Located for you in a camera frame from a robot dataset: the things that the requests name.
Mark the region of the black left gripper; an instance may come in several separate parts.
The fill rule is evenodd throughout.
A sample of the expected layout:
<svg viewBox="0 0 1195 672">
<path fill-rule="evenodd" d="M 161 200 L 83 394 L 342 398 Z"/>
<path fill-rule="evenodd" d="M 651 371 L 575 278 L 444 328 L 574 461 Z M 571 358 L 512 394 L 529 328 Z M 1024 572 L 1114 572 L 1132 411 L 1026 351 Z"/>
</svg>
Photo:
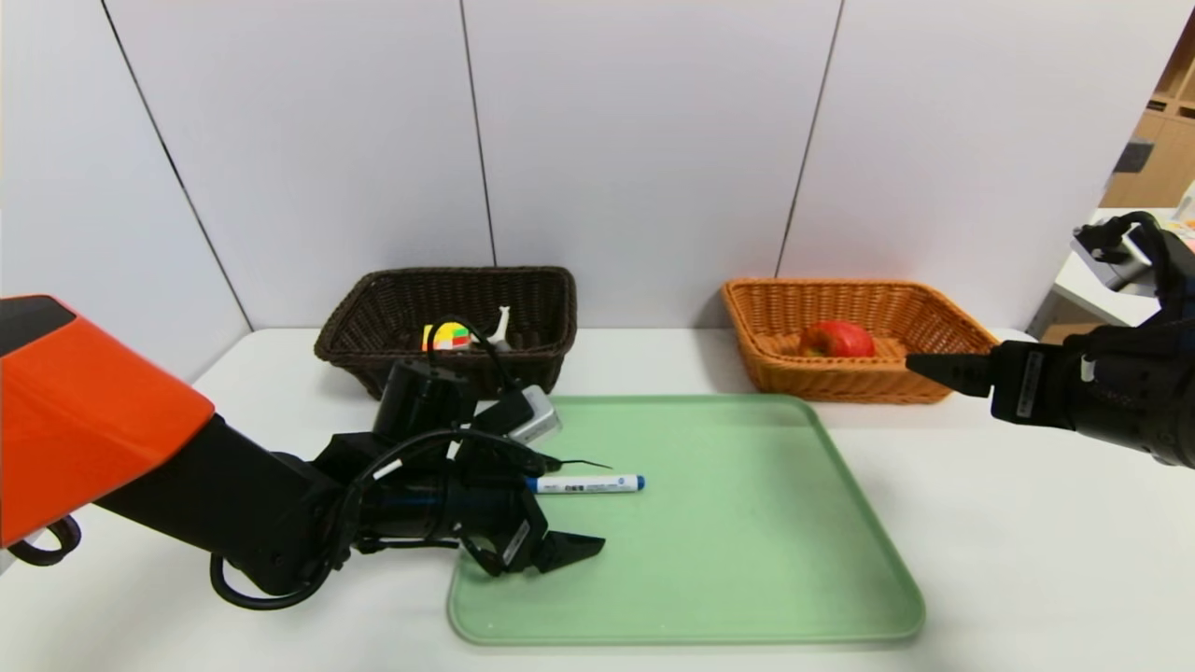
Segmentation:
<svg viewBox="0 0 1195 672">
<path fill-rule="evenodd" d="M 451 471 L 437 485 L 437 546 L 464 550 L 490 578 L 531 563 L 539 573 L 554 572 L 598 556 L 606 544 L 598 537 L 547 532 L 541 507 L 519 471 Z"/>
</svg>

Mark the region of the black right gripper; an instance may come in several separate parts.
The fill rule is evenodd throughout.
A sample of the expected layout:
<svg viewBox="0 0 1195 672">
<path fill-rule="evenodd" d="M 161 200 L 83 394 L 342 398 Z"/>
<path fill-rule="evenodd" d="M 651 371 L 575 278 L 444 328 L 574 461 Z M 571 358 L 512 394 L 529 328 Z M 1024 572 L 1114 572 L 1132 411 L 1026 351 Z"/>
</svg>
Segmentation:
<svg viewBox="0 0 1195 672">
<path fill-rule="evenodd" d="M 917 353 L 906 369 L 973 399 L 991 416 L 1123 446 L 1191 468 L 1191 322 L 1099 326 L 1064 344 L 1003 342 L 989 356 Z"/>
</svg>

